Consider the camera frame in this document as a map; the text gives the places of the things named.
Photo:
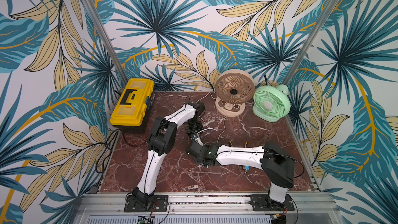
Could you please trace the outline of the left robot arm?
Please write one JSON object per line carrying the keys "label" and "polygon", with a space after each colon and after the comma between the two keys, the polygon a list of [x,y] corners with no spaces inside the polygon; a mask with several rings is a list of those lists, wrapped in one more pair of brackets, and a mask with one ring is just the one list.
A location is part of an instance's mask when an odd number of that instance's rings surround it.
{"label": "left robot arm", "polygon": [[176,112],[155,119],[148,138],[147,163],[138,186],[132,191],[133,200],[141,207],[147,209],[153,201],[162,162],[174,147],[178,128],[189,120],[198,119],[204,111],[202,102],[188,102]]}

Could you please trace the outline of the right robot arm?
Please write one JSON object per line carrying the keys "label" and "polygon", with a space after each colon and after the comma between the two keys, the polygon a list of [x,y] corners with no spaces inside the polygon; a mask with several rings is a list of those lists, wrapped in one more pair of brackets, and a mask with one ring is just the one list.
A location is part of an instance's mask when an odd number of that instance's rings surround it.
{"label": "right robot arm", "polygon": [[226,145],[201,145],[191,142],[187,154],[204,167],[237,165],[261,169],[271,181],[268,198],[284,203],[294,186],[295,159],[273,144],[244,148]]}

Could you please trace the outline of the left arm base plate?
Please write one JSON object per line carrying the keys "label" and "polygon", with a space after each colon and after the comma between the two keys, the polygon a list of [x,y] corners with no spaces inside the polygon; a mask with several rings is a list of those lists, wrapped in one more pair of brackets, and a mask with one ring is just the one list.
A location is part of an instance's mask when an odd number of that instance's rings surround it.
{"label": "left arm base plate", "polygon": [[165,213],[168,211],[168,195],[154,195],[152,199],[142,203],[137,197],[128,195],[125,200],[125,213],[152,212]]}

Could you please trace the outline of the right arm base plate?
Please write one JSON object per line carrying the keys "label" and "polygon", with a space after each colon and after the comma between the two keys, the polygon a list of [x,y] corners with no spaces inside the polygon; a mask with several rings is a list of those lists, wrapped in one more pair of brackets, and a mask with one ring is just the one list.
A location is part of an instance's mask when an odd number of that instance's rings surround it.
{"label": "right arm base plate", "polygon": [[281,212],[295,210],[293,200],[290,195],[286,195],[285,201],[283,203],[271,200],[268,195],[251,195],[248,202],[255,212]]}

